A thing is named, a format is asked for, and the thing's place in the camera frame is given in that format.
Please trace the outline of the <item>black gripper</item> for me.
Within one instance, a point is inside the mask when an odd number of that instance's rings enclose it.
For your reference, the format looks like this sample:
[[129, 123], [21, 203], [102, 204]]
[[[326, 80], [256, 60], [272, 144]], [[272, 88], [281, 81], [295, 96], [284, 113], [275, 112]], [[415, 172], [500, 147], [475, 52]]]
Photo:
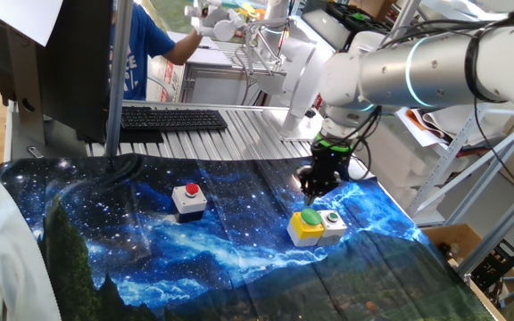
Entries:
[[340, 179], [348, 179], [349, 153], [333, 149], [312, 149], [311, 163], [303, 165], [297, 170], [297, 176], [302, 180], [301, 189], [304, 195], [304, 204], [313, 202], [333, 191], [339, 182], [325, 182], [335, 179], [335, 173]]

